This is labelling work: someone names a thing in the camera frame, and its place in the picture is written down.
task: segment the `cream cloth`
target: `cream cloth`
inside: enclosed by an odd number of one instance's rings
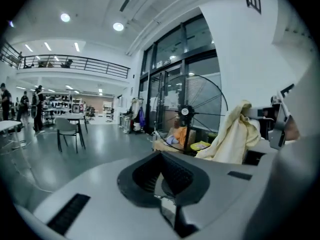
[[[254,147],[261,139],[260,131],[241,114],[243,108],[251,108],[251,103],[242,100],[226,115],[222,128],[211,146],[195,156],[215,162],[242,164],[248,148]]]

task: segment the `white chair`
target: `white chair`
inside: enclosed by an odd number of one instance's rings
[[[56,124],[56,133],[57,133],[57,140],[58,140],[58,149],[60,152],[62,152],[61,147],[61,141],[60,141],[60,135],[63,135],[64,141],[66,146],[68,146],[67,140],[65,136],[75,136],[75,150],[76,153],[78,153],[78,145],[77,145],[77,134],[79,134],[81,146],[84,146],[82,136],[79,133],[78,125],[70,123],[65,118],[55,118],[55,124]]]

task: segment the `metal railing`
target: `metal railing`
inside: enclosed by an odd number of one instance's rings
[[[25,56],[21,59],[21,63],[18,67],[19,70],[37,68],[84,70],[119,78],[127,78],[130,69],[126,66],[99,59],[62,54]]]
[[[21,58],[21,53],[16,51],[7,41],[0,40],[0,61],[17,69]]]

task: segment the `recessed ceiling light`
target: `recessed ceiling light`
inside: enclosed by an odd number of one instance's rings
[[[31,48],[29,47],[29,45],[25,44],[25,47],[27,47],[27,49],[30,51],[30,52],[34,52],[33,50],[31,50]]]
[[[60,18],[61,18],[61,20],[62,20],[63,22],[69,22],[69,21],[70,21],[70,16],[69,16],[69,14],[67,14],[67,13],[62,13],[61,16],[60,16]]]
[[[116,23],[113,24],[113,28],[116,31],[122,31],[122,30],[124,30],[124,25],[122,25],[119,22],[116,22]]]
[[[76,51],[77,51],[77,52],[80,52],[79,46],[78,46],[78,43],[77,43],[77,42],[74,43],[74,46],[75,46]]]
[[[51,51],[51,48],[49,47],[47,42],[44,42],[45,46],[48,48],[49,51]]]

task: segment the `grey floor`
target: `grey floor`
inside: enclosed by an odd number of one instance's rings
[[[49,192],[54,192],[69,181],[95,166],[134,156],[145,157],[152,152],[152,143],[146,134],[125,134],[117,124],[89,124],[88,133],[82,124],[86,150],[81,147],[78,137],[78,154],[75,137],[67,136],[68,147],[61,139],[62,153],[58,151],[55,128],[45,128],[46,132],[35,135],[32,124],[18,134],[26,140],[23,154],[27,157],[31,171],[23,159],[21,150],[12,152],[14,143],[0,136],[0,176],[12,200],[33,212]],[[12,160],[16,162],[20,175]]]

